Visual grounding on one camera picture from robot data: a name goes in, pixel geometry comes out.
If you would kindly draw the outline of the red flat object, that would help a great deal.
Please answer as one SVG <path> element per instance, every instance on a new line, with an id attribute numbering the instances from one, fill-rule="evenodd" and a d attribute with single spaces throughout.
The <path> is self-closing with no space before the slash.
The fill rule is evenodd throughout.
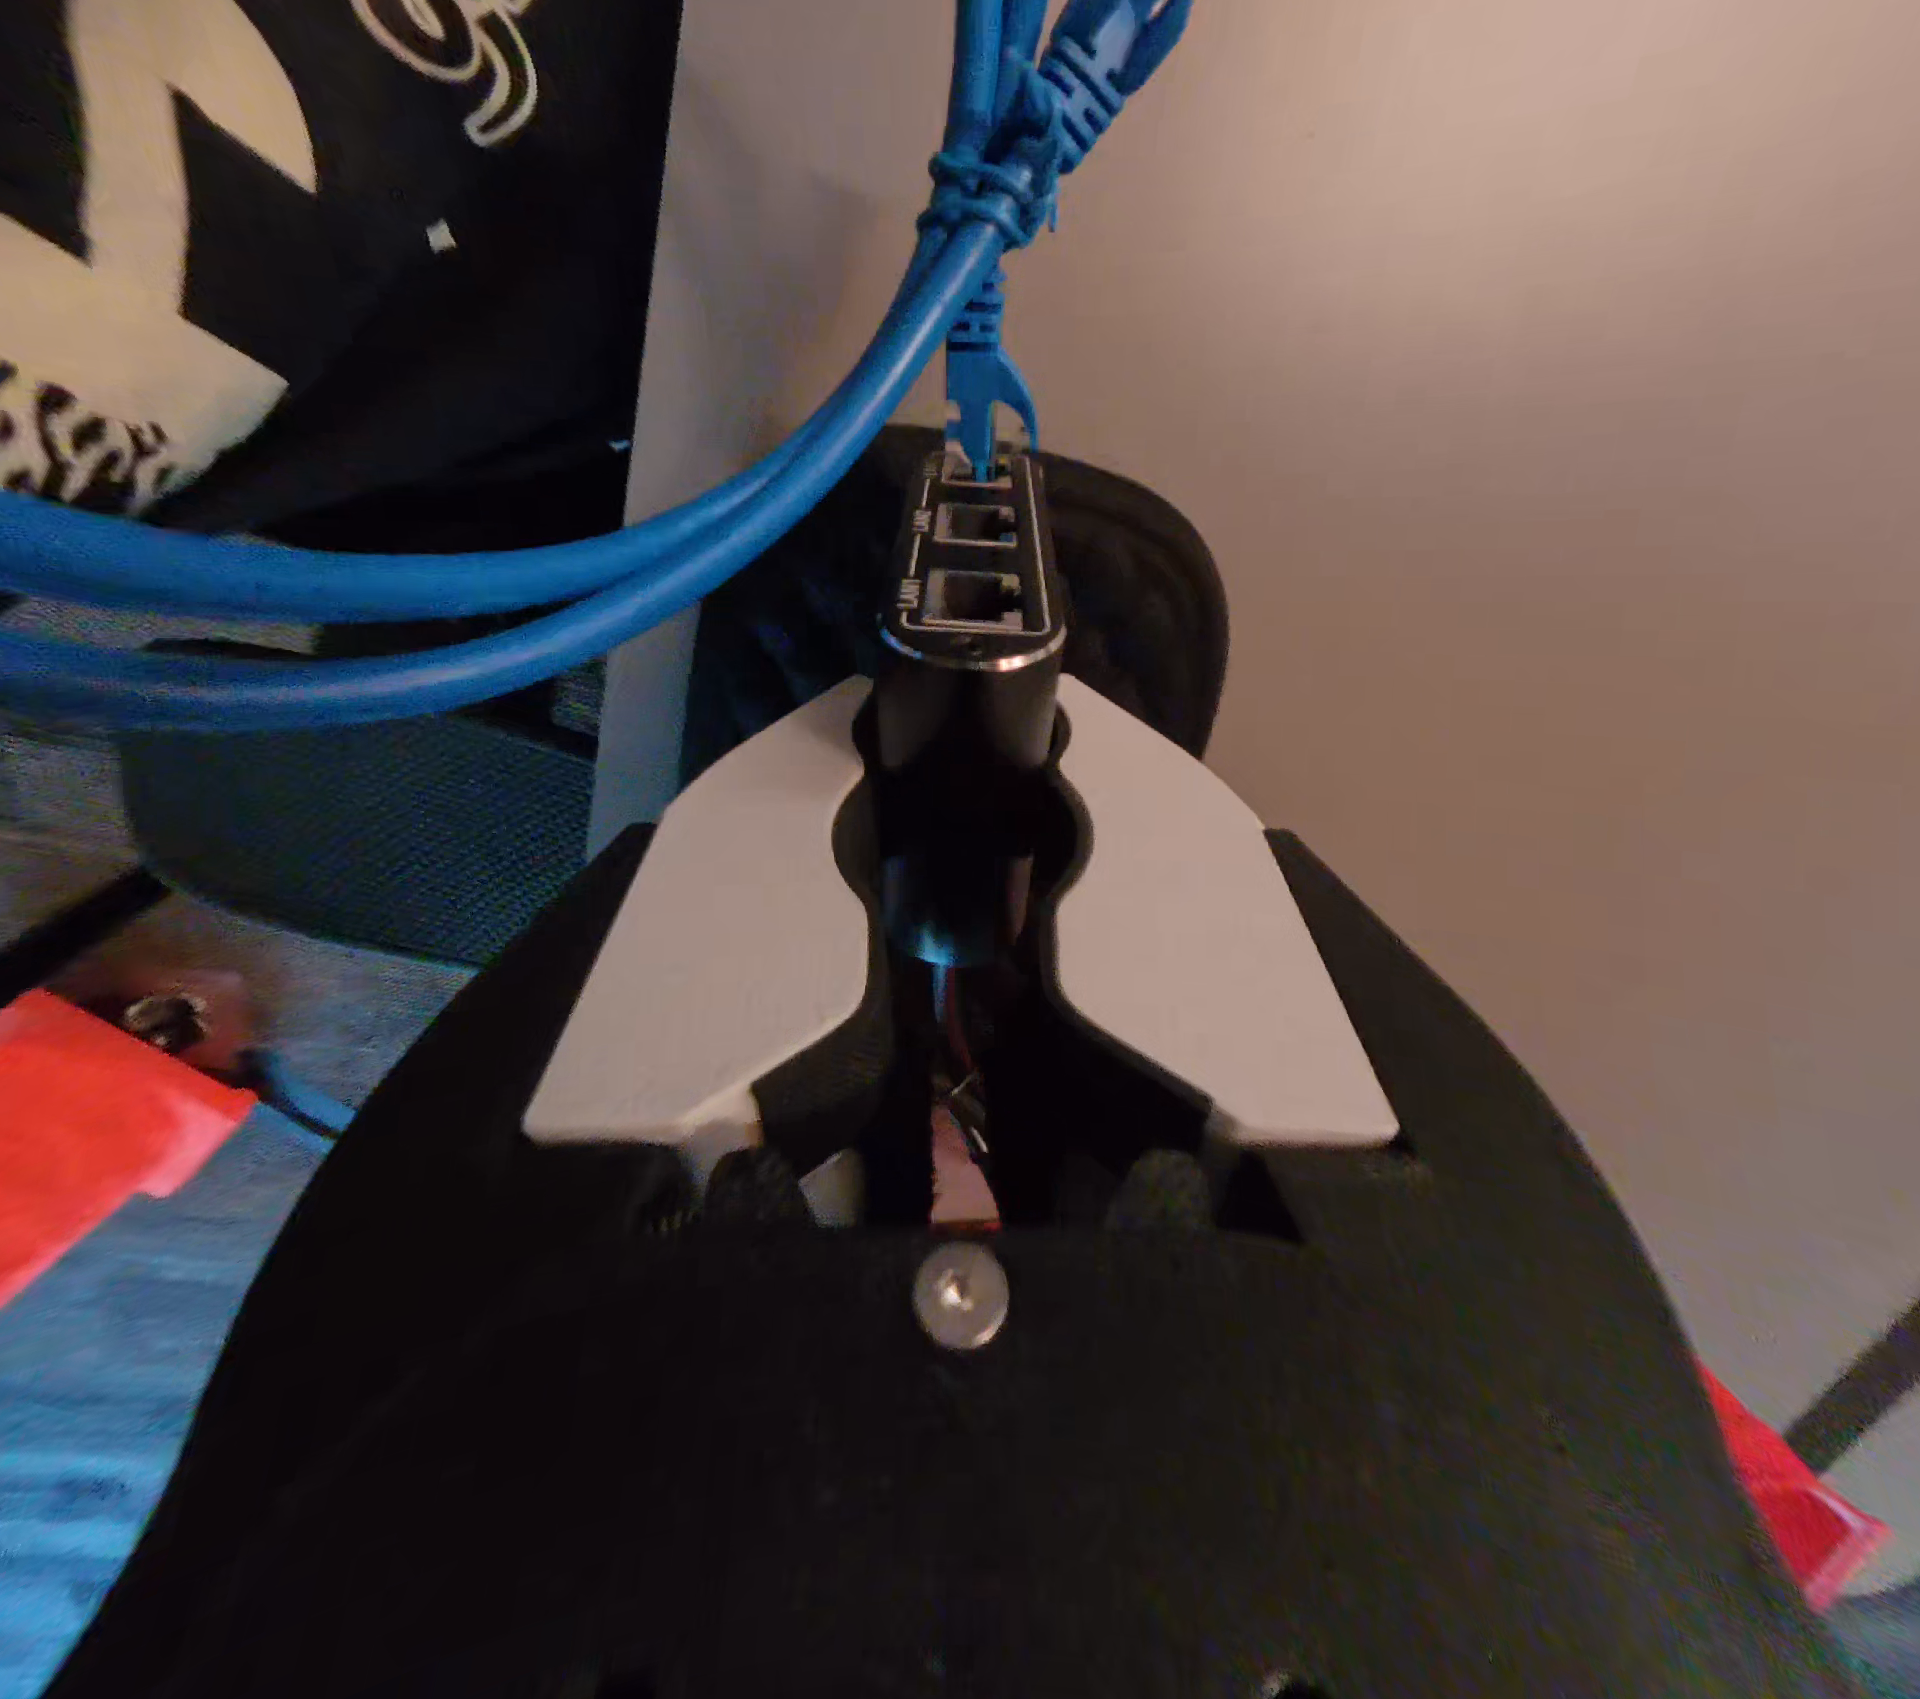
<path id="1" fill-rule="evenodd" d="M 257 1096 L 51 993 L 2 1012 L 2 1302 L 131 1199 L 177 1195 Z"/>
<path id="2" fill-rule="evenodd" d="M 1764 1523 L 1789 1577 L 1817 1616 L 1830 1616 L 1859 1572 L 1885 1547 L 1890 1527 L 1859 1510 L 1770 1425 L 1764 1425 L 1718 1374 L 1697 1364 L 1703 1394 L 1718 1420 L 1733 1472 Z M 1809 1414 L 1812 1448 L 1846 1454 L 1913 1387 L 1913 1374 L 1893 1378 L 1879 1352 L 1843 1374 Z"/>

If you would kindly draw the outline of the mesh office chair seat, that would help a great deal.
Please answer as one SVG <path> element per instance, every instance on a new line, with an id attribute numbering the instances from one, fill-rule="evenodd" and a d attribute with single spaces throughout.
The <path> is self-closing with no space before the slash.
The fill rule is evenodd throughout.
<path id="1" fill-rule="evenodd" d="M 587 861 L 605 663 L 445 715 L 114 737 L 140 861 L 328 944 L 485 966 Z"/>

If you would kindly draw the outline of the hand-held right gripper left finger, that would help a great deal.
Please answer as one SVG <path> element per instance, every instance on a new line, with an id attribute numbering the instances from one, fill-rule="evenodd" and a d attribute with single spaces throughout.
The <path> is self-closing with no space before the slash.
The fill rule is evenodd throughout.
<path id="1" fill-rule="evenodd" d="M 757 1086 L 851 1021 L 867 922 L 834 858 L 860 783 L 848 679 L 708 769 L 662 814 L 523 1119 L 540 1143 L 757 1147 Z"/>

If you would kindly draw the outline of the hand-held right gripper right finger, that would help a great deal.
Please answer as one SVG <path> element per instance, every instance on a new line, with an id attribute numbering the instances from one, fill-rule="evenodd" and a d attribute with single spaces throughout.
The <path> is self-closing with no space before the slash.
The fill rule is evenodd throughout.
<path id="1" fill-rule="evenodd" d="M 1187 1089 L 1244 1149 L 1371 1150 L 1386 1098 L 1259 818 L 1081 679 L 1061 779 L 1090 847 L 1055 912 L 1063 1001 Z"/>

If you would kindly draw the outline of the black ethernet switch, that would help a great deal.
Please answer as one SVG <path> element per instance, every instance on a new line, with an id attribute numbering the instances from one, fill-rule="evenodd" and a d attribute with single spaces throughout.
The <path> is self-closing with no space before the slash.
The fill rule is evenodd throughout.
<path id="1" fill-rule="evenodd" d="M 1019 940 L 1067 642 L 1042 467 L 928 450 L 883 596 L 870 764 L 886 933 L 927 966 L 992 966 Z"/>

